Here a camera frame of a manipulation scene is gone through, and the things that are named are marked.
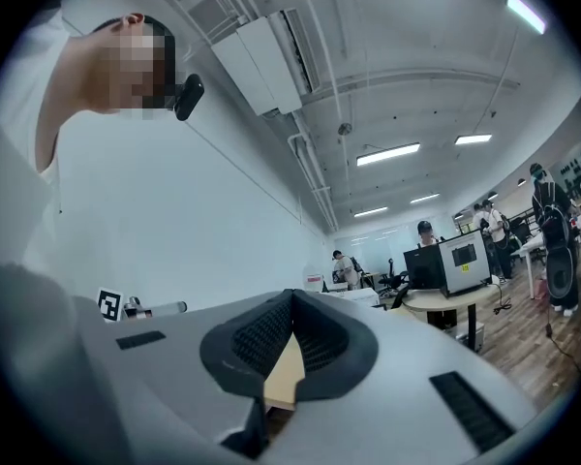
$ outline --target shoe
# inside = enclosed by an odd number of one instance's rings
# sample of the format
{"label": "shoe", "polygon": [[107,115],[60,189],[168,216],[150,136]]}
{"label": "shoe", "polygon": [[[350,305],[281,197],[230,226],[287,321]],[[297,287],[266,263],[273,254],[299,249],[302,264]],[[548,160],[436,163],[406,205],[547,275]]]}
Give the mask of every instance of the shoe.
{"label": "shoe", "polygon": [[579,305],[576,305],[574,308],[567,308],[564,311],[564,317],[572,317],[572,314],[577,311],[577,308],[579,308]]}

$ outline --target air conditioning unit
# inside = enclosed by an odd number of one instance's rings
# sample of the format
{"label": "air conditioning unit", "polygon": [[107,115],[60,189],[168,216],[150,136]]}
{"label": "air conditioning unit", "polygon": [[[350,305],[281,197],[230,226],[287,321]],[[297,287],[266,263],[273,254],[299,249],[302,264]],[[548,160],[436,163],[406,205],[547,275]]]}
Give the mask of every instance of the air conditioning unit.
{"label": "air conditioning unit", "polygon": [[300,95],[321,85],[296,9],[241,26],[212,50],[257,115],[301,109]]}

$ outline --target black slot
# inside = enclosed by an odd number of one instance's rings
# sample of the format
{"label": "black slot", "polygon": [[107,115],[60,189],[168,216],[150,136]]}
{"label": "black slot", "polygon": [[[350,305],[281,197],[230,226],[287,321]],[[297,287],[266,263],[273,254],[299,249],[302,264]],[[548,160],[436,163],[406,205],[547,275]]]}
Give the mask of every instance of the black slot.
{"label": "black slot", "polygon": [[480,453],[494,448],[514,434],[513,429],[457,372],[431,377],[430,382]]}
{"label": "black slot", "polygon": [[166,338],[165,335],[159,330],[150,330],[148,332],[143,332],[142,334],[118,338],[116,343],[118,343],[118,347],[121,350],[130,350],[131,348],[154,343],[155,341],[164,338]]}

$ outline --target ceiling light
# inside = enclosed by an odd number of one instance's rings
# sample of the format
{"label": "ceiling light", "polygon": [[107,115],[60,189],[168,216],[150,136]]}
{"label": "ceiling light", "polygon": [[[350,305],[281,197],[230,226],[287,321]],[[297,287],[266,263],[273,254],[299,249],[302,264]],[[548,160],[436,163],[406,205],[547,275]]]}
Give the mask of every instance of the ceiling light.
{"label": "ceiling light", "polygon": [[374,210],[366,210],[365,212],[359,212],[355,214],[355,217],[363,217],[364,215],[370,215],[371,213],[383,212],[387,210],[386,206],[382,206],[381,208],[375,208]]}
{"label": "ceiling light", "polygon": [[418,203],[423,202],[424,200],[430,200],[431,198],[436,198],[439,196],[439,193],[435,193],[434,195],[428,195],[427,197],[417,198],[415,200],[411,200],[411,203]]}
{"label": "ceiling light", "polygon": [[365,166],[366,164],[391,159],[392,157],[407,155],[408,153],[416,152],[418,149],[419,143],[414,143],[399,146],[398,148],[392,148],[390,150],[378,151],[377,153],[371,153],[370,155],[362,155],[361,157],[357,157],[357,166]]}
{"label": "ceiling light", "polygon": [[544,30],[546,29],[544,21],[532,9],[521,2],[521,0],[507,0],[507,5],[515,13],[527,20],[538,33],[544,34]]}
{"label": "ceiling light", "polygon": [[459,136],[454,144],[485,143],[492,137],[493,135]]}

